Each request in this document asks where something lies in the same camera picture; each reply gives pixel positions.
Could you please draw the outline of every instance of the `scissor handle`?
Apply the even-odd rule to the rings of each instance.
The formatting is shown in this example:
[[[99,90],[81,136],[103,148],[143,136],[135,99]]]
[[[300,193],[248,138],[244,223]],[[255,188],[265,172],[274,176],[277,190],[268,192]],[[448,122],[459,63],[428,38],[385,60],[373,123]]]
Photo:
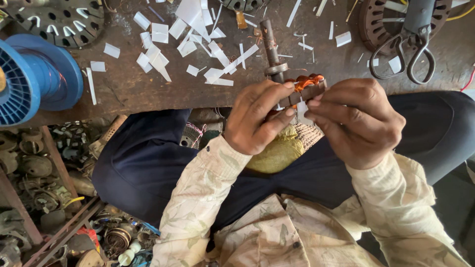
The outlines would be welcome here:
[[[416,51],[416,54],[411,58],[411,61],[409,62],[409,65],[408,65],[408,77],[413,83],[418,84],[418,85],[423,85],[423,84],[426,84],[428,81],[430,81],[430,79],[432,78],[436,70],[436,60],[434,58],[434,55],[427,48],[427,45],[429,45],[429,33],[430,33],[430,25],[426,27],[422,27],[419,30],[419,38],[420,38],[421,43],[416,43],[418,50]],[[422,53],[426,54],[427,60],[429,61],[429,71],[427,72],[427,75],[424,78],[424,80],[420,82],[414,77],[412,70],[414,68],[416,61],[419,59]]]
[[[374,58],[376,57],[376,55],[379,53],[379,51],[384,46],[388,45],[389,43],[393,42],[394,40],[396,40],[396,47],[397,47],[396,52],[399,56],[399,60],[401,61],[401,70],[399,72],[391,74],[391,75],[381,76],[381,75],[377,74],[376,70],[374,69],[374,64],[373,64]],[[403,40],[402,35],[397,34],[397,35],[391,37],[390,39],[388,39],[386,42],[384,42],[384,44],[382,44],[380,47],[378,47],[378,49],[376,49],[376,51],[374,51],[374,53],[371,55],[371,58],[370,58],[370,72],[376,79],[387,79],[387,78],[390,78],[390,77],[401,75],[401,74],[406,72],[406,61],[404,60],[404,52],[402,51],[403,41],[404,40]]]

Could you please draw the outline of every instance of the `floral shirt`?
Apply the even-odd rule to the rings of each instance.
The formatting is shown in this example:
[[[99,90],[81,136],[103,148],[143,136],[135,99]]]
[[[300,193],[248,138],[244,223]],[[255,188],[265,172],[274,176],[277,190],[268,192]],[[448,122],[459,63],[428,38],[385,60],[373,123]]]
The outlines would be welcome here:
[[[469,266],[434,210],[422,166],[388,153],[369,170],[346,166],[358,197],[329,210],[292,196],[270,195],[215,233],[209,228],[251,156],[222,136],[209,142],[183,171],[160,223],[151,266],[383,266],[355,240],[372,231],[389,266]]]

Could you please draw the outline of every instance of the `red wire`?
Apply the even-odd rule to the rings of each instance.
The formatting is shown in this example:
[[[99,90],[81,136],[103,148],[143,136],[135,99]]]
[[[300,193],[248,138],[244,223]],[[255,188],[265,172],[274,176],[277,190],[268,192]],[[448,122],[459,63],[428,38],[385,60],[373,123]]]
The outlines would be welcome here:
[[[467,84],[464,88],[462,88],[462,89],[460,90],[460,92],[462,92],[463,90],[467,89],[467,87],[472,83],[472,81],[474,80],[474,75],[475,75],[475,68],[474,68],[474,70],[472,71],[472,75],[470,76],[470,80],[468,81],[468,84]]]

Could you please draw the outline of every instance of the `shirt sleeve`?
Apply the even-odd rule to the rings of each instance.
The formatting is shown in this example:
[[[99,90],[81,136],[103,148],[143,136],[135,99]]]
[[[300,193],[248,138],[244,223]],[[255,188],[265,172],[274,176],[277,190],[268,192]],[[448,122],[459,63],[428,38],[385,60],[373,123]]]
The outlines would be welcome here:
[[[431,207],[434,191],[419,163],[388,153],[374,168],[346,168],[389,266],[469,266]]]
[[[219,136],[185,167],[163,211],[152,266],[193,266],[204,260],[209,228],[251,157]]]

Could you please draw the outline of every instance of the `fingernail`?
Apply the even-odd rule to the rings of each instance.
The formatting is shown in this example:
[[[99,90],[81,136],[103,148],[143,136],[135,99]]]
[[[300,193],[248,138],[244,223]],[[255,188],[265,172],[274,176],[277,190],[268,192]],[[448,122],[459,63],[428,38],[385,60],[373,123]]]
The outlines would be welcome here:
[[[285,86],[285,87],[287,87],[287,88],[289,88],[289,89],[290,89],[290,88],[295,88],[293,82],[286,82],[286,83],[283,84],[283,86]]]
[[[293,116],[295,114],[295,110],[293,108],[289,108],[285,111],[285,115],[287,116]]]
[[[322,97],[323,97],[323,94],[317,95],[316,97],[314,97],[314,100],[320,100]]]
[[[312,100],[309,100],[307,105],[309,106],[320,106],[320,100],[315,100],[315,99],[312,99]]]

